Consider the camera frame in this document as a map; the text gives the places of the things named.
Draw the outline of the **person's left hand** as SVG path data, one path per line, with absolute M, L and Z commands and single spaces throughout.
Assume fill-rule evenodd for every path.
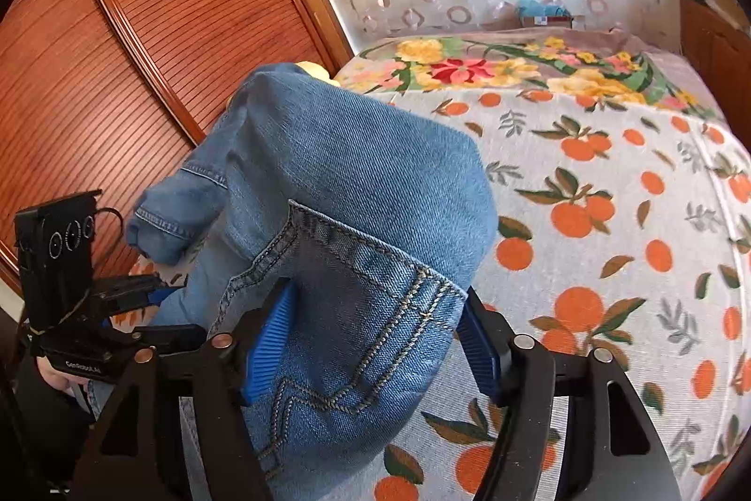
M 59 392 L 74 397 L 75 394 L 83 394 L 88 388 L 88 379 L 70 374 L 70 372 L 56 370 L 47 357 L 37 357 L 36 363 L 42 380 Z

